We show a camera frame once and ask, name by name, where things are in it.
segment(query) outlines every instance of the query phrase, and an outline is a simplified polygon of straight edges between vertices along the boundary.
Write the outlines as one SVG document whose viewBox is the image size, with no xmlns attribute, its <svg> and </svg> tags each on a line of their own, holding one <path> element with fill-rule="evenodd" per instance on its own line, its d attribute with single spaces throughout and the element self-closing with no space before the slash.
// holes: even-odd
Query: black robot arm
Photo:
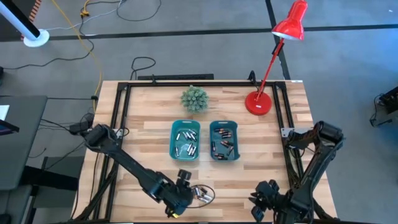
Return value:
<svg viewBox="0 0 398 224">
<path fill-rule="evenodd" d="M 313 220 L 313 190 L 342 146 L 343 134 L 340 129 L 320 121 L 306 133 L 291 131 L 284 141 L 284 147 L 305 149 L 310 143 L 314 143 L 315 153 L 298 185 L 281 195 L 276 181 L 263 181 L 251 194 L 253 197 L 249 199 L 256 205 L 252 215 L 257 222 L 264 218 L 266 209 L 274 211 L 276 223 L 293 224 L 307 216 L 310 222 Z"/>
<path fill-rule="evenodd" d="M 177 218 L 192 203 L 193 190 L 188 182 L 190 172 L 180 170 L 179 178 L 174 183 L 163 173 L 146 169 L 121 149 L 120 139 L 107 125 L 95 126 L 84 138 L 90 150 L 106 154 L 136 177 L 142 190 L 150 198 L 157 203 L 163 201 L 168 217 Z"/>
</svg>

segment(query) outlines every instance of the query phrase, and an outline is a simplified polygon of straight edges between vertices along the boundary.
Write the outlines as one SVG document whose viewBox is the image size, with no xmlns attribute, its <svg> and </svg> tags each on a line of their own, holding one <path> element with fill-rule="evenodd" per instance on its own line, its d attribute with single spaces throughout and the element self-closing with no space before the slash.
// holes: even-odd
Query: butcher block tabletop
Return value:
<svg viewBox="0 0 398 224">
<path fill-rule="evenodd" d="M 95 124 L 110 124 L 118 82 L 120 81 L 103 82 L 95 113 Z M 286 81 L 286 86 L 295 127 L 312 127 L 313 121 L 304 84 Z M 163 172 L 174 181 L 177 180 L 179 169 L 190 171 L 191 185 L 206 184 L 214 188 L 215 200 L 203 208 L 187 209 L 178 219 L 167 218 L 164 203 L 156 203 L 148 197 L 141 190 L 137 179 L 119 166 L 111 222 L 254 222 L 251 215 L 253 204 L 248 197 L 260 181 L 276 180 L 282 194 L 289 189 L 275 106 L 266 115 L 255 116 L 249 113 L 244 105 L 245 97 L 255 90 L 254 87 L 211 86 L 204 87 L 210 97 L 207 111 L 191 115 L 180 104 L 180 96 L 187 88 L 132 87 L 126 123 L 130 133 L 124 137 L 122 148 L 144 167 Z M 266 87 L 264 92 L 273 100 L 271 87 Z M 118 122 L 123 99 L 124 93 L 121 97 Z M 279 100 L 287 127 L 281 91 Z M 194 119 L 201 125 L 200 154 L 195 161 L 176 161 L 169 155 L 170 129 L 172 123 L 178 119 Z M 241 155 L 238 160 L 219 162 L 210 157 L 209 125 L 216 120 L 237 122 Z M 304 168 L 312 155 L 311 151 L 305 151 L 302 157 Z M 97 153 L 86 151 L 75 217 L 90 201 L 94 171 L 96 174 L 93 195 L 98 188 L 104 155 L 99 155 L 95 167 L 96 156 Z M 336 216 L 326 173 L 313 195 L 327 213 Z M 198 204 L 197 200 L 194 200 L 192 206 Z M 100 218 L 104 217 L 105 207 L 106 200 L 102 200 Z M 263 221 L 271 222 L 272 214 L 273 212 L 267 211 Z"/>
</svg>

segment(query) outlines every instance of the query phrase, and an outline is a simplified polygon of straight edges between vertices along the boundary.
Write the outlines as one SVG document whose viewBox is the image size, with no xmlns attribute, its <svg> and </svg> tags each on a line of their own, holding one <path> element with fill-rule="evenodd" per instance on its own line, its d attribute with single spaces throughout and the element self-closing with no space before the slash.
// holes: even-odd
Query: black metal frame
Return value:
<svg viewBox="0 0 398 224">
<path fill-rule="evenodd" d="M 153 79 L 152 81 L 149 81 L 149 82 L 119 82 L 118 88 L 116 91 L 110 127 L 113 129 L 116 128 L 116 120 L 118 118 L 118 109 L 119 109 L 119 105 L 120 105 L 120 99 L 121 99 L 122 92 L 125 91 L 126 94 L 124 96 L 124 104 L 123 104 L 122 117 L 121 117 L 121 123 L 120 123 L 119 129 L 125 128 L 127 110 L 128 110 L 128 106 L 129 106 L 129 100 L 131 97 L 131 88 L 132 87 L 190 86 L 190 85 L 195 85 L 195 86 L 253 86 L 253 87 L 255 87 L 255 86 L 259 86 L 260 84 L 261 84 L 261 82 L 258 82 L 256 80 L 254 72 L 251 72 L 248 81 L 231 80 L 231 81 L 227 81 L 227 82 L 217 82 L 217 81 L 207 81 L 206 82 L 206 81 L 176 80 L 175 82 L 173 82 L 173 81 L 156 81 Z M 292 112 L 290 110 L 289 98 L 287 95 L 287 89 L 286 89 L 285 82 L 267 82 L 266 86 L 270 86 L 272 88 L 279 128 L 284 128 L 284 122 L 283 122 L 282 112 L 280 110 L 278 89 L 280 89 L 282 91 L 282 97 L 284 100 L 284 105 L 285 105 L 285 110 L 286 110 L 287 121 L 288 121 L 289 127 L 294 128 L 293 116 L 292 116 Z M 284 157 L 285 157 L 287 173 L 288 173 L 288 177 L 289 177 L 289 184 L 292 187 L 296 183 L 297 177 L 299 179 L 301 179 L 301 177 L 302 177 L 302 174 L 303 174 L 302 161 L 301 161 L 301 159 L 295 160 L 295 165 L 298 170 L 298 174 L 296 174 L 296 172 L 294 171 L 293 165 L 292 165 L 291 158 L 290 158 L 289 149 L 285 148 L 284 145 L 283 145 L 283 152 L 284 152 Z M 293 154 L 296 158 L 300 158 L 298 150 L 293 151 Z M 95 196 L 97 203 L 96 203 L 95 207 L 93 207 L 94 214 L 93 214 L 92 220 L 99 219 L 101 198 L 102 198 L 103 192 L 105 191 L 106 188 L 108 188 L 108 186 L 109 186 L 109 195 L 108 195 L 108 199 L 107 199 L 107 205 L 106 205 L 104 219 L 110 220 L 110 218 L 111 218 L 113 199 L 114 199 L 114 191 L 115 191 L 115 187 L 116 187 L 116 177 L 117 177 L 117 173 L 118 173 L 119 164 L 114 162 L 114 164 L 111 168 L 111 171 L 109 172 L 109 175 L 107 176 L 106 173 L 108 171 L 108 166 L 109 166 L 109 157 L 106 156 L 103 160 L 103 166 L 101 168 L 101 175 L 100 175 L 99 186 L 98 186 L 98 189 L 99 189 L 98 191 L 101 191 L 101 193 L 96 194 L 96 196 Z"/>
</svg>

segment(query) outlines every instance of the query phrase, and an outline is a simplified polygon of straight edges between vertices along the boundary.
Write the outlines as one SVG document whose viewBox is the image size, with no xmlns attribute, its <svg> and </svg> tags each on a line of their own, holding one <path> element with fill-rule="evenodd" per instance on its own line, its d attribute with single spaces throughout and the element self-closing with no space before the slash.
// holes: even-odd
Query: teal basket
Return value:
<svg viewBox="0 0 398 224">
<path fill-rule="evenodd" d="M 186 139 L 183 133 L 190 133 L 189 130 L 196 132 L 195 139 L 192 141 Z M 196 147 L 193 156 L 188 155 L 188 147 L 192 143 L 192 146 Z M 170 133 L 170 156 L 173 159 L 181 161 L 193 161 L 198 158 L 200 150 L 200 123 L 194 120 L 176 120 L 172 125 L 172 130 Z"/>
<path fill-rule="evenodd" d="M 230 138 L 222 138 L 220 133 L 214 132 L 215 129 L 218 128 L 223 128 L 225 131 L 229 131 L 232 133 Z M 235 161 L 237 159 L 239 159 L 239 157 L 241 157 L 241 155 L 239 155 L 239 151 L 238 151 L 238 134 L 237 134 L 237 130 L 238 130 L 238 124 L 234 121 L 213 121 L 210 124 L 210 156 L 211 158 L 213 158 L 216 161 Z M 215 146 L 216 146 L 216 151 L 213 150 L 212 147 L 212 142 L 215 142 Z M 229 156 L 227 156 L 227 153 L 229 151 L 228 148 L 224 147 L 221 144 L 221 141 L 229 141 L 229 142 L 233 142 L 234 144 L 234 148 L 231 151 L 231 153 L 229 154 Z M 225 157 L 228 158 L 228 160 L 218 160 L 218 158 L 214 155 L 214 154 L 224 154 Z"/>
</svg>

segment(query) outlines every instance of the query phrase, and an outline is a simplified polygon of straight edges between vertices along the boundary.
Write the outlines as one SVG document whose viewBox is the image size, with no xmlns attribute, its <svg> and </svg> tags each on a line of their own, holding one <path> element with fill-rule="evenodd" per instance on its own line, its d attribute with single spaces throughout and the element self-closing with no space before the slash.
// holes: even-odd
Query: gray carpet floor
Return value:
<svg viewBox="0 0 398 224">
<path fill-rule="evenodd" d="M 58 0 L 58 3 L 74 24 L 79 23 L 83 1 Z M 272 1 L 277 21 L 286 16 L 291 3 L 291 0 Z M 151 15 L 158 4 L 159 0 L 131 0 L 120 13 L 129 18 L 143 18 Z M 89 10 L 94 16 L 113 10 L 116 5 L 97 4 Z M 398 24 L 398 2 L 394 0 L 308 0 L 308 5 L 303 20 L 307 27 Z M 35 25 L 42 29 L 68 27 L 49 0 L 42 1 Z M 158 14 L 148 21 L 127 22 L 112 13 L 89 21 L 84 31 L 115 34 L 270 27 L 263 0 L 162 0 Z M 73 31 L 57 29 L 50 34 L 73 35 Z M 105 80 L 128 79 L 133 58 L 140 56 L 153 57 L 157 63 L 139 75 L 214 73 L 216 79 L 243 79 L 250 70 L 264 73 L 275 46 L 270 33 L 93 42 Z M 346 136 L 345 145 L 327 169 L 337 214 L 342 220 L 376 223 L 398 220 L 398 126 L 372 128 L 368 121 L 374 113 L 373 98 L 398 85 L 397 43 L 398 29 L 306 32 L 303 42 L 285 43 L 290 76 L 304 81 L 314 121 L 333 123 Z M 8 68 L 85 54 L 76 40 L 53 40 L 37 49 L 28 49 L 21 42 L 0 42 L 0 52 L 0 65 Z M 6 72 L 0 94 L 86 98 L 94 93 L 98 82 L 98 71 L 89 57 Z M 279 63 L 274 65 L 269 78 L 283 79 Z M 90 106 L 89 101 L 50 100 L 44 118 L 56 122 L 78 121 Z M 80 141 L 61 131 L 43 129 L 37 135 L 32 153 L 47 147 L 43 156 L 59 157 Z M 84 153 L 82 149 L 72 156 Z M 43 156 L 30 159 L 29 165 L 40 167 Z M 72 204 L 43 208 L 38 212 L 37 223 L 65 220 L 71 207 Z"/>
</svg>

